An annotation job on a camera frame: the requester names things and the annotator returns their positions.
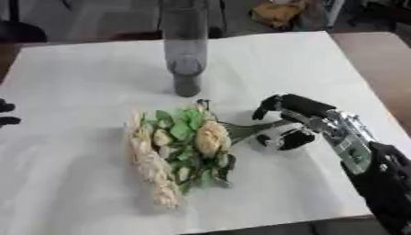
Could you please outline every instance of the white table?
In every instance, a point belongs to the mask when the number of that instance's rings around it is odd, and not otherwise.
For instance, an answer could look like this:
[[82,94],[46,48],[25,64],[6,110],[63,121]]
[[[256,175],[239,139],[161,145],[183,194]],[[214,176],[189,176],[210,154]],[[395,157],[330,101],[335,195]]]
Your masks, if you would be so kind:
[[158,211],[123,158],[122,124],[134,107],[211,98],[221,119],[250,123],[263,98],[295,93],[361,115],[380,141],[411,155],[324,32],[211,40],[203,92],[185,99],[171,84],[160,41],[24,49],[0,87],[24,119],[0,131],[0,233],[174,234],[370,213],[320,138],[288,152],[242,143],[232,151],[233,188],[195,190],[185,208]]

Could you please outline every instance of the floor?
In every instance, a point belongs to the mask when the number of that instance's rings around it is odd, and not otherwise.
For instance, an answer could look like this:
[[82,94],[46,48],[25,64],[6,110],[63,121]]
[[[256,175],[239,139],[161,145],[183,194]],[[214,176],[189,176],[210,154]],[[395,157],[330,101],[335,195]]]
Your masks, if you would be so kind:
[[[157,0],[20,0],[24,22],[45,29],[50,41],[86,41],[111,39],[118,33],[155,30],[158,21]],[[218,1],[211,2],[211,25],[222,25]],[[273,29],[250,20],[248,11],[261,0],[226,0],[229,37],[255,33],[272,33]],[[7,17],[6,1],[0,1],[0,13]],[[330,32],[385,31],[383,24],[360,24],[353,28],[347,24],[350,14],[343,12]],[[399,26],[396,32],[411,45],[411,27]]]
[[[152,31],[156,28],[158,10],[155,0],[68,0],[72,10],[68,10],[61,0],[20,0],[23,21],[45,29],[50,41],[85,41],[110,39],[117,33]],[[217,2],[211,0],[215,10],[212,12],[212,25],[221,25]],[[5,1],[0,3],[0,13],[7,17]],[[228,36],[255,33],[271,33],[273,30],[251,21],[248,11],[261,0],[226,0]],[[350,14],[344,12],[332,33],[355,31],[385,31],[382,24],[360,24],[356,28],[346,22]],[[411,45],[411,27],[400,25],[396,32],[408,45]],[[276,234],[276,235],[339,235],[339,234],[385,234],[372,218],[340,219],[316,223],[301,223],[242,229],[213,233],[219,234]]]

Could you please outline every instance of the flower bouquet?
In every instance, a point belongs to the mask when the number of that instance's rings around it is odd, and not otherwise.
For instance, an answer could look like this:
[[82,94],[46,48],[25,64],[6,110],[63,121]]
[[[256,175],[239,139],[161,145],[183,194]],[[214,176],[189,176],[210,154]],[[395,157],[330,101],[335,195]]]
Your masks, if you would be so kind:
[[154,202],[174,208],[194,186],[229,186],[236,163],[231,145],[271,127],[218,122],[207,100],[174,114],[157,110],[155,118],[135,112],[126,124],[129,161],[150,183]]

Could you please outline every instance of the green leaf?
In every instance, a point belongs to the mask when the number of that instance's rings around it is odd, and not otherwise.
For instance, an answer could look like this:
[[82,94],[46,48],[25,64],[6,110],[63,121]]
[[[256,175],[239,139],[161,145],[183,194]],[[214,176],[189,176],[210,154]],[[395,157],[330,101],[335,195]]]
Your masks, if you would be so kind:
[[191,183],[185,182],[184,184],[178,185],[182,194],[186,195],[191,189]]
[[186,109],[178,108],[173,120],[174,123],[188,122],[190,118],[186,114]]
[[178,140],[185,140],[193,131],[183,122],[177,122],[172,126],[170,133]]
[[213,183],[213,178],[211,175],[211,170],[205,170],[203,171],[203,174],[201,174],[201,185],[211,185]]
[[165,111],[157,110],[156,118],[159,121],[159,123],[161,123],[161,125],[163,126],[162,128],[164,129],[169,128],[174,124],[172,121],[172,116]]
[[188,111],[188,117],[190,118],[190,128],[193,130],[199,129],[201,126],[203,126],[204,120],[200,112],[195,109],[190,109]]
[[185,161],[185,160],[188,160],[188,159],[193,155],[193,153],[194,153],[193,146],[187,145],[187,146],[184,148],[183,152],[182,152],[180,155],[178,155],[177,158],[178,158],[180,161]]
[[156,127],[157,124],[159,123],[159,122],[156,121],[156,120],[146,120],[146,122],[149,123],[150,125],[152,125],[153,127]]
[[183,145],[184,145],[184,146],[187,145],[187,144],[192,145],[191,142],[194,140],[194,137],[195,137],[195,133],[194,133],[194,132],[191,132],[190,134],[188,134],[188,136],[185,138],[185,140],[184,140],[184,142],[183,142]]

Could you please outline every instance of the cream rose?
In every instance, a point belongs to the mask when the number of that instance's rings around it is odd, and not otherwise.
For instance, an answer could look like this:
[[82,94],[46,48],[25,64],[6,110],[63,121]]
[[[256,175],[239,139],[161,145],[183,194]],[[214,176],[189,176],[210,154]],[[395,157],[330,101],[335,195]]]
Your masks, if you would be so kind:
[[222,125],[215,121],[207,121],[197,131],[195,145],[204,155],[214,156],[221,146],[229,149],[231,141],[226,129]]

